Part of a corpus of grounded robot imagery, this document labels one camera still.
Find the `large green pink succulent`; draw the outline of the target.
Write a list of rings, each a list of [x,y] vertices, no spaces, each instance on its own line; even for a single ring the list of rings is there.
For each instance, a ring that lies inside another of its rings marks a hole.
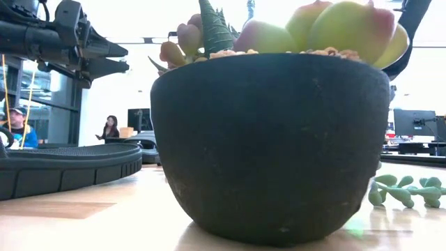
[[[299,52],[363,61],[384,69],[408,50],[407,31],[374,0],[314,0],[295,10],[285,26],[250,20],[233,44],[237,52]]]

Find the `black table edge rail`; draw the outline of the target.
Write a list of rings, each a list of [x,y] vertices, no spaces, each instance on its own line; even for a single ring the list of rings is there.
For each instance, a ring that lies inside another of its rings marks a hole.
[[[403,165],[419,165],[426,167],[446,168],[445,156],[420,156],[420,155],[387,155],[381,154],[382,162],[390,162]]]

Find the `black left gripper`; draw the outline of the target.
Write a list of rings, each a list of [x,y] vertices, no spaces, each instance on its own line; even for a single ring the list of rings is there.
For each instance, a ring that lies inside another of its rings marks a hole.
[[[91,87],[92,79],[129,70],[125,61],[106,59],[126,56],[128,51],[99,35],[79,2],[61,0],[51,21],[47,1],[38,0],[38,3],[45,12],[45,28],[57,33],[59,45],[51,45],[49,54],[39,56],[39,70],[55,70],[76,80],[82,88]]]

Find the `orange gravel filling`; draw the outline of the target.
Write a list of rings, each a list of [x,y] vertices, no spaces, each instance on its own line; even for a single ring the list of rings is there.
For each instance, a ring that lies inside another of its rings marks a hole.
[[[210,58],[216,59],[216,58],[225,57],[225,56],[240,56],[240,55],[245,55],[245,54],[258,54],[258,53],[259,52],[257,52],[256,50],[252,50],[252,49],[249,49],[246,52],[235,52],[233,50],[222,50],[222,51],[219,51],[216,53],[211,53]],[[356,51],[353,51],[353,50],[339,51],[333,47],[327,47],[324,50],[301,51],[300,54],[316,54],[316,55],[322,55],[322,56],[335,56],[335,57],[339,57],[342,59],[350,59],[350,60],[354,60],[354,61],[361,60],[359,54]]]

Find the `teal spiky plant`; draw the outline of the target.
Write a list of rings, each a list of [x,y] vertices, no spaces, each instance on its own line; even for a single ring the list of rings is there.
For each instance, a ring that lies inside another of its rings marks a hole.
[[[243,24],[243,26],[245,26],[246,23],[248,23],[254,17],[254,11],[256,8],[255,0],[247,0],[246,6],[247,6],[247,19]]]

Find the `green succulent sprig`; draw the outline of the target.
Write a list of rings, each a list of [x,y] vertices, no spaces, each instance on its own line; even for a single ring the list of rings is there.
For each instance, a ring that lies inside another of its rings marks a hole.
[[[446,196],[446,187],[437,177],[421,178],[420,187],[414,186],[412,176],[400,180],[390,174],[376,176],[372,179],[368,200],[373,206],[382,206],[388,195],[400,201],[406,208],[414,207],[412,196],[421,196],[426,206],[440,207],[440,198]]]

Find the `small pink brown succulent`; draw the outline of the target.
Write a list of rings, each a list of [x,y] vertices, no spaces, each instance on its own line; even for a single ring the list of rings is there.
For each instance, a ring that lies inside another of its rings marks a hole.
[[[206,61],[207,58],[199,51],[203,47],[203,31],[200,14],[191,16],[187,24],[179,24],[176,30],[178,42],[168,40],[161,44],[160,60],[168,64],[164,68],[149,57],[151,63],[157,68],[159,76],[169,70],[179,68],[189,63]]]

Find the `person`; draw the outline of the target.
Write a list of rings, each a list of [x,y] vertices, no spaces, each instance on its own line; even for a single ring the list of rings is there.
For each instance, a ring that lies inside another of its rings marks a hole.
[[[33,127],[26,123],[27,109],[12,107],[8,110],[9,119],[0,122],[0,132],[8,131],[13,136],[11,149],[36,149],[38,138]]]
[[[102,130],[101,135],[95,135],[98,140],[110,138],[110,137],[119,137],[119,130],[117,128],[118,121],[117,118],[113,115],[109,115],[107,117],[107,122]]]

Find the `black computer monitor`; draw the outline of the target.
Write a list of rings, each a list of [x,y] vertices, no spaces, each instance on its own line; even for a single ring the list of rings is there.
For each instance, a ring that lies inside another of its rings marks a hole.
[[[153,130],[151,110],[149,108],[129,109],[128,127],[137,132]]]
[[[446,117],[445,116],[436,116],[436,128],[437,128],[436,139],[439,142],[446,142]]]
[[[428,122],[427,126],[413,125],[413,119],[432,119],[436,117],[434,111],[429,110],[394,110],[394,130],[398,136],[436,136],[435,122]]]

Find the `black framed glass partition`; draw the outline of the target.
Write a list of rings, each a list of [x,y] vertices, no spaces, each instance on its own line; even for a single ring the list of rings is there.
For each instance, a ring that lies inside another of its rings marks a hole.
[[[76,146],[82,90],[72,79],[37,70],[37,64],[0,54],[0,122],[8,107],[29,111],[27,123],[44,147]]]

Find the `black slide sandal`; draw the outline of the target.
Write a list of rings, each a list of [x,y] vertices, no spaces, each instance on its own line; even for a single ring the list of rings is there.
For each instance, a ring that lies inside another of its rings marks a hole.
[[[142,150],[134,144],[14,150],[13,142],[0,126],[0,201],[116,181],[142,166]]]
[[[135,136],[124,140],[125,143],[136,144],[142,150],[143,164],[161,165],[160,156],[157,150],[157,142],[153,130],[143,131]]]

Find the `striped green spiky succulent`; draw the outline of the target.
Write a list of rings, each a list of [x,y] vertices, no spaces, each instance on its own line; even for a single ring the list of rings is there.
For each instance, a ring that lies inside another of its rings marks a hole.
[[[205,57],[233,47],[239,33],[226,23],[223,10],[214,9],[209,0],[199,0]]]

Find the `black round plant pot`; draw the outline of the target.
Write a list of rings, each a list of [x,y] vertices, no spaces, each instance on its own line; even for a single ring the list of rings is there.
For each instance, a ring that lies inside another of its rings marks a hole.
[[[279,247],[324,238],[359,211],[389,104],[381,70],[314,54],[191,63],[151,89],[180,207],[212,234]]]

